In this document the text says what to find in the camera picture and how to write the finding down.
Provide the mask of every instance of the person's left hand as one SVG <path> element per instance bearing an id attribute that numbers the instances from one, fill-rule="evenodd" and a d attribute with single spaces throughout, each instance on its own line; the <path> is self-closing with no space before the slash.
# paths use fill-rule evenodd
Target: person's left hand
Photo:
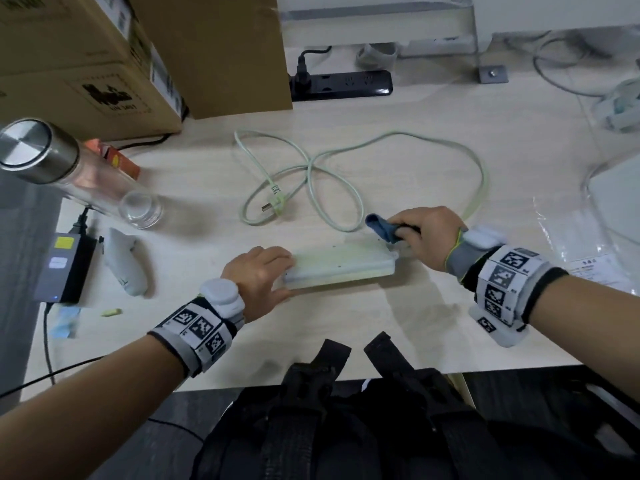
<path id="1" fill-rule="evenodd" d="M 245 323 L 265 316 L 293 295 L 293 291 L 286 288 L 273 291 L 271 288 L 273 282 L 295 263 L 291 253 L 284 248 L 264 249 L 258 246 L 225 266 L 220 278 L 231 280 L 238 286 L 244 300 Z"/>

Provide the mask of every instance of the black power strip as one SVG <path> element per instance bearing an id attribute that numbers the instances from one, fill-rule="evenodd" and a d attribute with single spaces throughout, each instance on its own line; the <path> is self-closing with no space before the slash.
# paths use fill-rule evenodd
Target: black power strip
<path id="1" fill-rule="evenodd" d="M 306 87 L 293 76 L 289 86 L 293 102 L 388 96 L 394 90 L 391 74 L 386 70 L 308 75 Z"/>

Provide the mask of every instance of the black plug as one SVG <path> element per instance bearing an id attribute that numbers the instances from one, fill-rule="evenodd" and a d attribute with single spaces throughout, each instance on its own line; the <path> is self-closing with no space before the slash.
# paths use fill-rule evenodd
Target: black plug
<path id="1" fill-rule="evenodd" d="M 311 76 L 307 71 L 307 63 L 304 55 L 298 57 L 296 71 L 296 76 L 294 77 L 296 92 L 306 93 L 311 88 Z"/>
<path id="2" fill-rule="evenodd" d="M 86 215 L 89 213 L 89 209 L 91 209 L 90 205 L 87 205 L 84 208 L 84 210 L 82 211 L 82 214 L 78 216 L 76 223 L 73 225 L 73 227 L 71 227 L 69 234 L 86 235 L 86 229 L 87 229 Z"/>

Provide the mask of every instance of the yellow sticker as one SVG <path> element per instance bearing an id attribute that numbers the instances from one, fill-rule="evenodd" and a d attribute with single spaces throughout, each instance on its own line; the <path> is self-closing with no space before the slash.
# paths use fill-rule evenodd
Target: yellow sticker
<path id="1" fill-rule="evenodd" d="M 55 249 L 71 249 L 74 247 L 74 238 L 67 236 L 60 236 L 56 239 L 56 244 L 53 246 Z"/>

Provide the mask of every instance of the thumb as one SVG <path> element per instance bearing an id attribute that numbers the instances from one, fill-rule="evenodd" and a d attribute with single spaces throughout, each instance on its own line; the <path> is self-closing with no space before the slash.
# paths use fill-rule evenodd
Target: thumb
<path id="1" fill-rule="evenodd" d="M 422 236 L 411 229 L 411 227 L 401 226 L 396 229 L 396 236 L 409 243 L 414 251 L 418 251 L 422 247 Z"/>
<path id="2" fill-rule="evenodd" d="M 278 288 L 271 292 L 271 295 L 269 296 L 269 303 L 271 306 L 276 307 L 284 300 L 291 298 L 293 295 L 295 295 L 295 292 L 288 288 Z"/>

